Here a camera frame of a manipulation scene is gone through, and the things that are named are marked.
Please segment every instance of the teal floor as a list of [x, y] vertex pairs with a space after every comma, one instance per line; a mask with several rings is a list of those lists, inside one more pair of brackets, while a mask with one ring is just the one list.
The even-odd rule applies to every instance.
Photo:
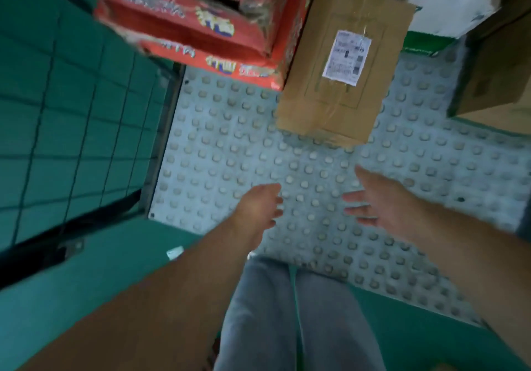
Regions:
[[[63, 0], [0, 1], [4, 249], [142, 186], [165, 90], [149, 60]], [[130, 220], [91, 235], [63, 265], [0, 291], [0, 370], [15, 370], [167, 263], [168, 249], [196, 238]], [[527, 369], [492, 332], [354, 293], [390, 371], [428, 370], [443, 361], [460, 370]]]

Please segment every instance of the jeans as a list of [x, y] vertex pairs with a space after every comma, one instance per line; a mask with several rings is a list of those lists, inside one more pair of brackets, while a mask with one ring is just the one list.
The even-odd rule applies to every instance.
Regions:
[[374, 334], [348, 285], [286, 264], [248, 260], [223, 321], [215, 371], [296, 369], [297, 311], [305, 371], [383, 371]]

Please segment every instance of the forearm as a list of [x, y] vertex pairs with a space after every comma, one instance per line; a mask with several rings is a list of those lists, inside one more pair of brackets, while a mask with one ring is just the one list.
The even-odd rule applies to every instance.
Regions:
[[119, 294], [22, 369], [199, 369], [240, 279], [249, 237], [231, 218]]
[[412, 242], [531, 364], [531, 246], [470, 216], [438, 205], [425, 208]]

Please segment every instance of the pant leg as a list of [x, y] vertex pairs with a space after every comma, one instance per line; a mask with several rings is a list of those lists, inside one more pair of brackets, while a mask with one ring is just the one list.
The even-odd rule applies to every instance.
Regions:
[[295, 371], [295, 297], [287, 265], [248, 260], [223, 321], [215, 371]]
[[305, 371], [384, 371], [378, 342], [348, 284], [304, 270], [295, 280]]

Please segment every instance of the textured metal surface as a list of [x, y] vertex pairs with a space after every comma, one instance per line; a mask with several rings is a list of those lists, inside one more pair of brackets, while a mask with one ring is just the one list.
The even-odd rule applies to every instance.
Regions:
[[531, 146], [445, 118], [462, 51], [402, 54], [369, 143], [330, 148], [275, 128], [277, 94], [187, 68], [150, 218], [205, 233], [251, 185], [280, 182], [284, 216], [256, 254], [267, 255], [469, 323], [455, 286], [415, 247], [342, 213], [360, 188], [354, 166], [415, 194], [514, 230], [531, 177]]

